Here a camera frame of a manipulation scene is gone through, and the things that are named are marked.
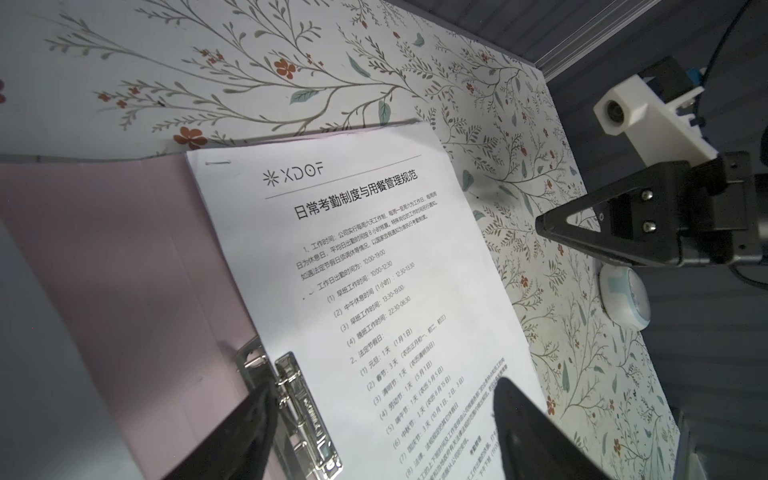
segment pink folder cover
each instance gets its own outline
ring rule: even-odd
[[[233,356],[256,334],[184,156],[0,164],[0,220],[162,478],[247,394]]]

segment table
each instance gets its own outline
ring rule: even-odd
[[[535,216],[585,193],[540,71],[376,0],[105,8],[6,7],[4,153],[136,158],[427,122],[523,325],[551,419],[615,478],[672,478],[679,432],[641,335],[604,314],[593,259],[535,234]],[[588,214],[576,221],[594,227]]]

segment xdof logo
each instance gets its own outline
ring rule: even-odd
[[[266,173],[264,173],[264,180],[267,185],[270,187],[274,187],[278,183],[280,183],[280,178],[283,179],[283,183],[287,183],[288,180],[291,181],[298,181],[301,180],[304,177],[314,177],[315,175],[320,175],[323,169],[323,162],[315,162],[314,164],[306,164],[303,167],[288,167],[288,168],[281,168],[280,174],[277,173],[276,170],[269,170],[267,169]]]

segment paper document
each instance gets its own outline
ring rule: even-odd
[[[496,380],[545,401],[432,129],[187,156],[267,354],[296,355],[339,478],[503,478]]]

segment corrugated panel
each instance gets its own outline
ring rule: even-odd
[[[464,31],[535,62],[611,0],[406,0]]]
[[[625,136],[605,135],[592,107],[666,55],[707,64],[742,2],[663,0],[549,83],[589,190],[643,167]],[[756,173],[768,124],[768,2],[757,0],[726,43],[700,114],[720,151],[746,150]],[[768,268],[745,274],[768,281]],[[670,405],[684,412],[710,480],[768,478],[768,294],[727,269],[640,271],[653,318],[643,338]]]

